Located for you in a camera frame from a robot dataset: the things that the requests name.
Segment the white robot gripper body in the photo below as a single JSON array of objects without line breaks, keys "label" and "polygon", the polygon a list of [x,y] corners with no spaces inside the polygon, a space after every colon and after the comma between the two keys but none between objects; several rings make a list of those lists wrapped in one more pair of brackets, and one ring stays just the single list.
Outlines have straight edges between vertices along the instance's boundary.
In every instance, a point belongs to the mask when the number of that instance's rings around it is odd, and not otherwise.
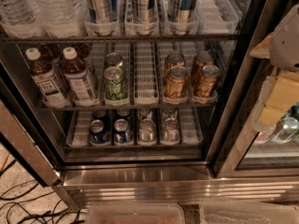
[{"label": "white robot gripper body", "polygon": [[282,70],[299,71],[299,4],[293,6],[275,28],[270,61]]}]

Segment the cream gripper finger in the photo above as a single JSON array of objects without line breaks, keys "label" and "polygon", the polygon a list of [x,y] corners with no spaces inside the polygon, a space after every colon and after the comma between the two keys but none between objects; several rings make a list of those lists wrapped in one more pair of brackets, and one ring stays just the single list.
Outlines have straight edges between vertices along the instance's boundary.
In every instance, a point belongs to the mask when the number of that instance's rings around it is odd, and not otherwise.
[{"label": "cream gripper finger", "polygon": [[298,73],[287,72],[276,77],[267,77],[253,112],[253,129],[257,132],[267,131],[298,101]]},{"label": "cream gripper finger", "polygon": [[254,47],[249,55],[258,59],[269,59],[270,58],[270,44],[272,40],[272,35],[269,34],[263,39],[263,41]]}]

